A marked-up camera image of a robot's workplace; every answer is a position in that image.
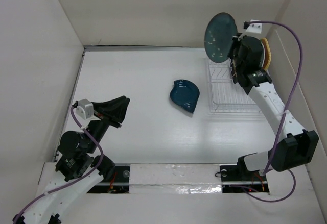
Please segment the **blue-grey blossom round plate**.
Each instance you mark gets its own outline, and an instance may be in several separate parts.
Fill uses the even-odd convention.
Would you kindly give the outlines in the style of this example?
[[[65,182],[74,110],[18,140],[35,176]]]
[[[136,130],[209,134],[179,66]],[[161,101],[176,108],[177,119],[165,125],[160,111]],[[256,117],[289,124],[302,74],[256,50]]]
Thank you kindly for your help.
[[[205,30],[204,48],[211,61],[222,63],[228,59],[237,32],[235,20],[228,13],[218,13],[210,20]]]

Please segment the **orange woven square plate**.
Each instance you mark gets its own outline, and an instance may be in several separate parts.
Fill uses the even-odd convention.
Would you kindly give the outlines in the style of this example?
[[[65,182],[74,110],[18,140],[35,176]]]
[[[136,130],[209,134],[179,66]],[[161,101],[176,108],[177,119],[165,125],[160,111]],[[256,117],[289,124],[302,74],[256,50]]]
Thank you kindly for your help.
[[[271,63],[271,57],[272,57],[271,50],[270,50],[268,40],[266,38],[262,38],[261,43],[262,43],[263,49],[264,49],[264,60],[263,60],[263,64],[262,64],[262,69],[267,71],[270,66],[270,63]]]

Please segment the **dark blue leaf-shaped dish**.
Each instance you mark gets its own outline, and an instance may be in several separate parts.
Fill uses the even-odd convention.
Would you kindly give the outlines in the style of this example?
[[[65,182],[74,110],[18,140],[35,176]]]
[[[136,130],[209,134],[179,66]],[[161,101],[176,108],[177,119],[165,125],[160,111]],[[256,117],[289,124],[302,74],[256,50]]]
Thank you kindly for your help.
[[[199,88],[191,81],[180,79],[173,82],[170,100],[183,110],[193,114],[200,96]]]

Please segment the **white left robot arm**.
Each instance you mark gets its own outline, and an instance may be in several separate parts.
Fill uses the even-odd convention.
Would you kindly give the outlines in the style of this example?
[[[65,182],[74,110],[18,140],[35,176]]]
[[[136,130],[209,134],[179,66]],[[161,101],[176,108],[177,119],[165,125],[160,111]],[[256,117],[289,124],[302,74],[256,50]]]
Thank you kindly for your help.
[[[53,177],[43,193],[14,216],[13,223],[62,223],[82,195],[112,179],[115,163],[104,155],[100,141],[109,127],[121,127],[129,103],[129,98],[120,96],[106,102],[82,99],[72,104],[70,114],[79,131],[62,134]]]

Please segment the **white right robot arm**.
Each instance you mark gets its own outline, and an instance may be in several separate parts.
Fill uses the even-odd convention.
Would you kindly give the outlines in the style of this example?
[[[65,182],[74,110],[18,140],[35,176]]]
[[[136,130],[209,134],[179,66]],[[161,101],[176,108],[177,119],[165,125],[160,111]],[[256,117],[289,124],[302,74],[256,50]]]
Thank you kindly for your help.
[[[319,141],[314,130],[306,130],[286,109],[272,78],[263,69],[265,54],[263,43],[255,37],[232,38],[228,56],[233,81],[256,103],[275,134],[272,149],[238,159],[236,174],[242,180],[249,179],[254,172],[264,175],[270,170],[282,172],[310,163]]]

